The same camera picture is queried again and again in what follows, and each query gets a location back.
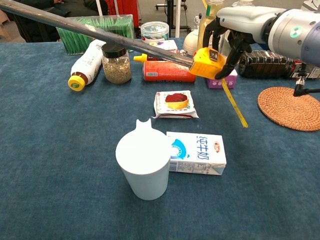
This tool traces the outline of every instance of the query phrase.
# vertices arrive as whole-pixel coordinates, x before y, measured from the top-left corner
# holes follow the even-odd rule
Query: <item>person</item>
[[[96,0],[15,0],[22,4],[45,10],[61,17],[90,17],[98,16]],[[104,16],[108,15],[108,5],[105,0],[99,0],[101,11]],[[20,17],[24,28],[32,38],[33,42],[42,42],[41,33],[36,21]],[[54,26],[44,24],[49,40],[57,41],[60,37]]]

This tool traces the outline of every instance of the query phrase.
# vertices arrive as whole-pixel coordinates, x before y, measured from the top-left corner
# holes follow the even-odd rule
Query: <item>glass jar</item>
[[[131,79],[128,51],[119,45],[106,43],[102,46],[102,65],[106,79],[113,84],[124,84]]]

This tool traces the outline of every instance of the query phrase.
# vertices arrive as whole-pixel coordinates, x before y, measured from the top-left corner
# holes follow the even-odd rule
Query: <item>milk carton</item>
[[[221,135],[170,132],[171,172],[222,175],[226,154]]]

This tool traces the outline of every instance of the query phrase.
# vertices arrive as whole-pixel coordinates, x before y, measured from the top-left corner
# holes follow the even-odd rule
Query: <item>purple box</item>
[[[228,89],[233,89],[236,86],[237,76],[237,71],[233,70],[231,74],[225,78]],[[206,78],[206,83],[209,89],[222,89],[221,80]]]

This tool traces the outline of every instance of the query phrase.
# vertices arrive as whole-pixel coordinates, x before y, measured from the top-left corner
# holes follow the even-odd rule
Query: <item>rattan placemat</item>
[[[304,132],[320,130],[320,101],[293,93],[289,87],[267,88],[258,96],[258,107],[280,126]]]

